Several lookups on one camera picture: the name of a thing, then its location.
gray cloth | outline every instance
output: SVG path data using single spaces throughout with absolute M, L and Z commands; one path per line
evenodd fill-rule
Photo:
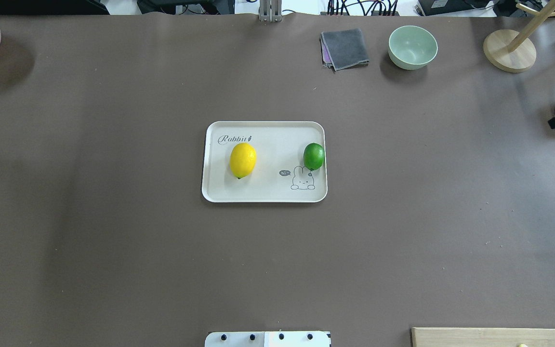
M 370 62 L 361 29 L 323 31 L 320 37 L 330 57 L 330 62 L 325 65 L 332 65 L 335 71 Z

wooden base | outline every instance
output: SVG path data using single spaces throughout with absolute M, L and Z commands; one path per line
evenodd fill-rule
M 513 52 L 509 52 L 509 43 L 519 33 L 515 30 L 502 29 L 489 34 L 483 42 L 483 51 L 495 67 L 506 72 L 524 72 L 537 60 L 537 49 L 532 41 L 526 39 Z
M 413 347 L 555 347 L 555 329 L 412 328 Z

electronic device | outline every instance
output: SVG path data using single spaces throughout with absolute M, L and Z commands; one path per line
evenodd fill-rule
M 435 15 L 482 9 L 488 3 L 489 0 L 419 0 L 417 6 L 421 15 Z

green lime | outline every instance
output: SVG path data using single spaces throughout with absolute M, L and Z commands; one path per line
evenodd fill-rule
M 310 143 L 304 150 L 304 165 L 311 171 L 319 169 L 324 163 L 324 148 L 317 143 Z

lime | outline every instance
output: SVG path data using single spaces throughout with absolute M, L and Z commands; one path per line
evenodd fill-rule
M 251 174 L 256 165 L 256 150 L 249 143 L 240 143 L 231 152 L 231 171 L 241 179 Z
M 304 165 L 311 171 L 319 169 L 324 163 L 324 148 L 317 143 L 310 143 L 304 150 Z

